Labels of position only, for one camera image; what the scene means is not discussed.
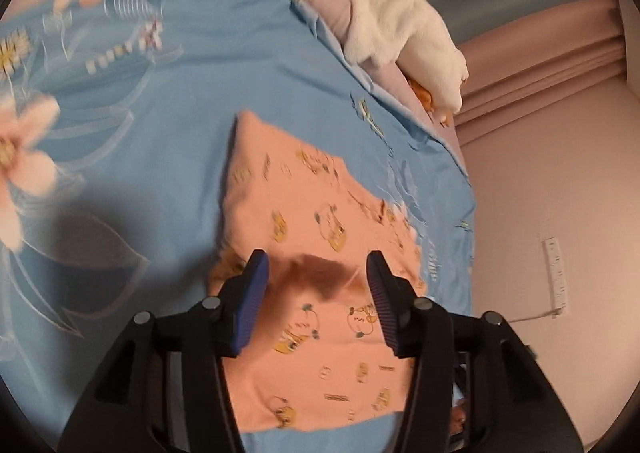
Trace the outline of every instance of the mattress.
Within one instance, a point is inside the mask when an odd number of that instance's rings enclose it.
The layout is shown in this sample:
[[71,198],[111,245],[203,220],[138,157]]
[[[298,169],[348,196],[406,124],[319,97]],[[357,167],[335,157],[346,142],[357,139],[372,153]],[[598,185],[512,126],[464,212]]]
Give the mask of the mattress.
[[[45,0],[3,22],[8,36],[21,37],[21,52],[2,97],[20,114],[48,94],[61,112],[39,146],[58,188],[44,200],[14,192],[24,247],[3,250],[0,283],[0,373],[52,445],[133,314],[183,311],[204,295],[241,109],[341,156],[372,194],[405,204],[430,296],[470,312],[474,200],[460,161],[344,61],[304,2]],[[244,440],[250,453],[382,451],[395,426],[389,416]]]

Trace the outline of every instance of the power strip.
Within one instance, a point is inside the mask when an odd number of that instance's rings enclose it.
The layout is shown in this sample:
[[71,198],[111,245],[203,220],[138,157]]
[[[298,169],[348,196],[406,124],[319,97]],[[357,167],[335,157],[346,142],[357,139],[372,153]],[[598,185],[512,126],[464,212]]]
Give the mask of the power strip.
[[566,290],[566,275],[564,274],[564,262],[560,253],[560,243],[557,238],[544,241],[546,253],[546,265],[551,282],[551,296],[553,309],[559,311],[553,318],[569,314],[569,296]]

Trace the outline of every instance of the white plush toy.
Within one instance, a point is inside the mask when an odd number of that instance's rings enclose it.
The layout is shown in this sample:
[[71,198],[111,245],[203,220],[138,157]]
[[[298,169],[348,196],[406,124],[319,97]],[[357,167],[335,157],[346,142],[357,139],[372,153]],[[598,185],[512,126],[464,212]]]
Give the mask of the white plush toy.
[[376,66],[397,61],[431,94],[436,118],[443,124],[460,112],[460,85],[468,78],[465,57],[426,0],[351,0],[344,55],[350,63],[370,58]]

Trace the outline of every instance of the bed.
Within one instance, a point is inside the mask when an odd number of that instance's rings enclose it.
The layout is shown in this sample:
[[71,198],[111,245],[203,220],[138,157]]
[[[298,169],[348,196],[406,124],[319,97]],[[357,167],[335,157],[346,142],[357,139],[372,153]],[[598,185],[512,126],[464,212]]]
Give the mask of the bed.
[[[16,201],[26,245],[2,257],[0,374],[51,445],[132,314],[181,311],[204,295],[241,106],[342,156],[370,191],[416,201],[426,255],[438,257],[431,271],[424,263],[430,295],[471,312],[474,201],[459,141],[623,73],[625,42],[617,0],[430,1],[469,62],[457,134],[428,123],[392,80],[349,66],[339,32],[305,0],[105,0],[62,14],[55,0],[14,0],[0,37],[27,25],[42,50],[11,93],[18,106],[35,91],[60,103],[41,148],[62,173],[48,202]],[[541,22],[557,29],[542,34]],[[568,37],[576,22],[585,31]],[[523,56],[532,36],[540,44]],[[353,115],[362,99],[384,139]],[[391,416],[244,442],[251,453],[382,451],[395,428]]]

